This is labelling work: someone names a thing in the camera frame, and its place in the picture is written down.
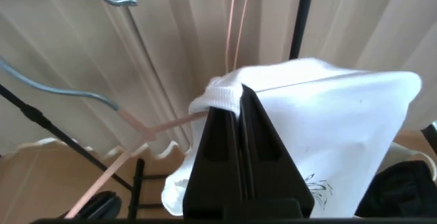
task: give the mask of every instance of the brown floor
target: brown floor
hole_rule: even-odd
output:
[[[402,132],[396,142],[406,147],[423,151],[434,160],[430,146],[419,132]],[[109,165],[116,156],[104,160]],[[166,174],[178,168],[184,155],[177,147],[168,156],[157,159],[148,151],[141,154],[146,161],[145,174]],[[131,158],[117,172],[132,184],[137,158]],[[91,186],[101,171],[59,143],[23,148],[15,154],[0,158],[0,224],[22,224],[34,220],[56,217],[69,210],[85,190]],[[164,180],[143,183],[140,202],[160,202]],[[127,215],[130,192],[116,181],[109,180],[104,190],[115,191],[122,199],[119,218]],[[139,210],[139,219],[174,218],[164,209]]]

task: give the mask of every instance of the pink hanger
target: pink hanger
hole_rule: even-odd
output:
[[[227,38],[226,38],[226,50],[225,50],[225,71],[228,73],[229,70],[229,45],[230,45],[230,37],[231,37],[231,26],[232,26],[232,17],[234,14],[234,2],[235,0],[231,0],[231,9],[229,13],[229,22],[228,22],[228,30],[227,30]],[[233,69],[237,68],[237,58],[238,58],[238,49],[240,46],[240,39],[242,33],[242,26],[244,22],[244,15],[246,13],[246,5],[247,0],[244,0],[244,6],[242,11],[242,17],[240,21],[240,28],[238,32],[238,40],[236,46],[236,54],[234,57],[234,65]],[[166,122],[164,124],[148,128],[144,124],[142,124],[139,120],[137,120],[133,115],[131,115],[127,110],[120,109],[118,111],[119,115],[127,121],[131,126],[141,132],[141,138],[135,141],[132,146],[125,150],[125,152],[114,161],[114,163],[108,167],[108,169],[93,183],[93,185],[85,192],[85,194],[77,201],[77,203],[73,206],[73,208],[67,213],[65,216],[66,219],[71,219],[77,215],[79,210],[83,208],[83,206],[92,198],[94,194],[103,186],[103,184],[125,163],[132,155],[132,153],[141,147],[145,141],[154,141],[156,140],[156,134],[158,132],[162,132],[168,130],[170,128],[175,128],[177,126],[181,126],[193,120],[197,120],[199,118],[205,117],[208,112],[201,111],[194,114],[187,115],[186,117],[179,118],[170,122]]]

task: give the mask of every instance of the curtain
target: curtain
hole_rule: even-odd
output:
[[[232,46],[243,1],[236,0]],[[238,66],[287,60],[298,2],[249,0]],[[139,0],[135,8],[99,0],[0,0],[0,55],[35,81],[101,94],[154,126],[187,115],[208,81],[225,73],[229,6],[230,0]],[[0,83],[101,154],[139,136],[95,100],[46,94],[2,71]],[[51,136],[0,98],[0,154]],[[149,146],[158,153],[176,141],[187,150],[190,140],[186,125],[160,133]]]
[[[300,56],[344,68],[416,72],[423,87],[404,128],[425,128],[437,120],[436,1],[312,0]]]

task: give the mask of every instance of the black print on shirt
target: black print on shirt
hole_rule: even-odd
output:
[[[333,195],[332,186],[326,182],[326,180],[318,180],[316,182],[311,179],[314,177],[314,173],[305,178],[305,183],[314,199],[323,207],[325,210],[326,203],[330,196]]]

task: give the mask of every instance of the white t-shirt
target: white t-shirt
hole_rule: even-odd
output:
[[[318,59],[297,59],[212,79],[191,103],[190,113],[217,107],[239,116],[241,84],[257,92],[313,193],[311,217],[354,215],[421,88],[419,76],[411,72],[348,70]],[[162,201],[176,216],[182,215],[205,121],[191,124],[194,146],[165,181]]]

